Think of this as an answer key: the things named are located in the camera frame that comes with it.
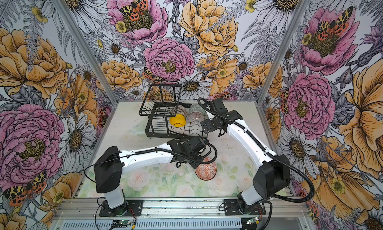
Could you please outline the pink striped bowl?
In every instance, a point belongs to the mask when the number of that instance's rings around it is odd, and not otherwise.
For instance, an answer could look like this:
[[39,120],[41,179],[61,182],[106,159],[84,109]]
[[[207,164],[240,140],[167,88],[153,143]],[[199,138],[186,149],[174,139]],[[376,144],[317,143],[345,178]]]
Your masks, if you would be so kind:
[[187,120],[192,123],[192,122],[202,122],[205,120],[206,112],[205,111],[199,111],[199,110],[194,110],[190,112],[187,115]]

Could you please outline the red orange patterned bowl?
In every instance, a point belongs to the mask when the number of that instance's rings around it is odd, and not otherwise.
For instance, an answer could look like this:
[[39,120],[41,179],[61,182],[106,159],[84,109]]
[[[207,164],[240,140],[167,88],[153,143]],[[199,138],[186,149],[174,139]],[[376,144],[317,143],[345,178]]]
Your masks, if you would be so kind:
[[212,162],[205,165],[199,165],[196,168],[195,173],[197,177],[200,178],[201,180],[204,180],[204,181],[212,180],[217,173],[216,163]]

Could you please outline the green patterned bowl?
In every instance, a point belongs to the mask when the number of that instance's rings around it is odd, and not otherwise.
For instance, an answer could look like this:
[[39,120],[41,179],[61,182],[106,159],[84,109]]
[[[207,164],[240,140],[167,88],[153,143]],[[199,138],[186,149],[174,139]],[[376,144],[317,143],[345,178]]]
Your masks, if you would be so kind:
[[189,113],[193,113],[193,112],[199,112],[199,113],[205,114],[205,110],[198,103],[193,103],[190,106]]

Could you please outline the yellow bowl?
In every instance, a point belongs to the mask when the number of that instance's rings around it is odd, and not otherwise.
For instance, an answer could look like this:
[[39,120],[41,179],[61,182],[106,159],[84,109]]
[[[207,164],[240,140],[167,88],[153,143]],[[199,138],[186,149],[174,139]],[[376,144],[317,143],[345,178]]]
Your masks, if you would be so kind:
[[169,122],[173,127],[181,128],[186,125],[186,118],[182,114],[177,113],[176,116],[170,118]]

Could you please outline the brown dotted patterned bowl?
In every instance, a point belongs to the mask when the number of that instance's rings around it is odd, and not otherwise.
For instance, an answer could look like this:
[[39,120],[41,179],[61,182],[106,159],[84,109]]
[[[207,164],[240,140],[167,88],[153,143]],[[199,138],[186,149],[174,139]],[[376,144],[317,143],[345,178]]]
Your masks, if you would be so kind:
[[187,109],[184,106],[182,106],[182,105],[178,105],[178,106],[174,107],[173,108],[173,113],[180,114],[184,118],[187,117]]

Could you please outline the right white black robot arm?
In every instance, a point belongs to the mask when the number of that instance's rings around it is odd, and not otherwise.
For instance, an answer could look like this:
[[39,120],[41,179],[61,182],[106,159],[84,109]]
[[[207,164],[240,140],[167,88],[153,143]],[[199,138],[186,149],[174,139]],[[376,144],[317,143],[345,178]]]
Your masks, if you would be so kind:
[[199,97],[197,102],[208,113],[208,119],[201,122],[203,131],[212,133],[219,130],[219,136],[228,133],[246,150],[257,167],[252,185],[237,196],[242,213],[248,213],[255,205],[274,198],[289,185],[287,157],[276,154],[256,137],[237,111],[228,111],[221,98],[208,101]]

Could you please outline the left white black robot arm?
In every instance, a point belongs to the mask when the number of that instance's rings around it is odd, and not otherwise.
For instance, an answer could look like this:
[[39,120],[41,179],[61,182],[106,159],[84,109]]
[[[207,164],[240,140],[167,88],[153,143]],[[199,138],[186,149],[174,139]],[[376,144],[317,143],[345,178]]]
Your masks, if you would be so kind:
[[208,151],[203,154],[207,148],[209,141],[197,136],[187,141],[169,140],[162,145],[140,150],[109,147],[93,164],[96,192],[104,195],[105,209],[124,209],[128,204],[120,184],[123,174],[151,165],[173,162],[178,165],[189,164],[196,169],[211,153]]

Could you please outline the right green circuit board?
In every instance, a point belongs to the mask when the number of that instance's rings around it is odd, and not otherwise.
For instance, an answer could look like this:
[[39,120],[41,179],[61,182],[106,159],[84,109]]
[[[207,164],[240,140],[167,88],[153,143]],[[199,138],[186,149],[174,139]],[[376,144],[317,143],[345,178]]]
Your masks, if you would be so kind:
[[246,224],[247,225],[253,225],[253,224],[258,224],[260,222],[258,217],[254,217],[252,219],[247,220]]

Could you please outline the green circuit board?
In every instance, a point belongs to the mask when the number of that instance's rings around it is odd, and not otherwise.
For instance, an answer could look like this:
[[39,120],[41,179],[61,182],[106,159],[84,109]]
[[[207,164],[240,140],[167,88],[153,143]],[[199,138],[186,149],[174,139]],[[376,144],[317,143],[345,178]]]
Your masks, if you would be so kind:
[[246,224],[247,225],[253,225],[253,224],[258,224],[260,222],[258,217],[254,217],[252,219],[247,220]]
[[111,229],[114,228],[134,228],[135,220],[113,220]]

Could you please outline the left green circuit board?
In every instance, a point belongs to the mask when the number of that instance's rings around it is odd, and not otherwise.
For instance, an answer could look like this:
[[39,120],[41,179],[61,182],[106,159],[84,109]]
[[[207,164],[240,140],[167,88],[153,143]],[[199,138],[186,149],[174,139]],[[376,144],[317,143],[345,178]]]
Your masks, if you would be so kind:
[[114,228],[134,228],[135,220],[113,220],[111,229]]

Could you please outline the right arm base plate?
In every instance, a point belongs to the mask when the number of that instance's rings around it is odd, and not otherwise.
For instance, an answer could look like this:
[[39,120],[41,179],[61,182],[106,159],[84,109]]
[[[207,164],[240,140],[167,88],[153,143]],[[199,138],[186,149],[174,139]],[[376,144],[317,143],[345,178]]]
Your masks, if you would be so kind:
[[226,216],[263,216],[266,214],[265,207],[256,202],[252,205],[247,205],[244,201],[238,199],[223,200],[224,213]]

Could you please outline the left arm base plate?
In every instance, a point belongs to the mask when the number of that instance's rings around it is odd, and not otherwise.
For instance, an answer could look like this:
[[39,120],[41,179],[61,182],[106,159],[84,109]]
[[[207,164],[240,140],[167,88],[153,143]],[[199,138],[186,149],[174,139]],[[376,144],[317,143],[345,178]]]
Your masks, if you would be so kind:
[[117,208],[110,208],[105,200],[101,205],[100,217],[139,217],[143,209],[143,200],[126,200]]

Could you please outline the aluminium front rail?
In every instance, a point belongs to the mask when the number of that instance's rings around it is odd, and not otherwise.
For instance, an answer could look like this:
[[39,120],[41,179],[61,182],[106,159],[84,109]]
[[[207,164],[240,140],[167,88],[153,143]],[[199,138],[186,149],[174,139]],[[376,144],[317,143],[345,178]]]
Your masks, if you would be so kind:
[[[127,200],[143,200],[141,215],[136,217],[144,219],[192,219],[192,218],[229,218],[229,217],[255,217],[248,216],[226,216],[224,213],[223,200],[236,199],[234,197],[223,198],[143,198]],[[58,208],[55,219],[73,220],[106,220],[127,219],[133,217],[100,217],[99,213],[103,199],[87,198],[65,200]],[[262,202],[267,218],[269,211],[276,218],[309,217],[308,208],[304,203],[289,203],[278,199],[271,200],[272,206]]]

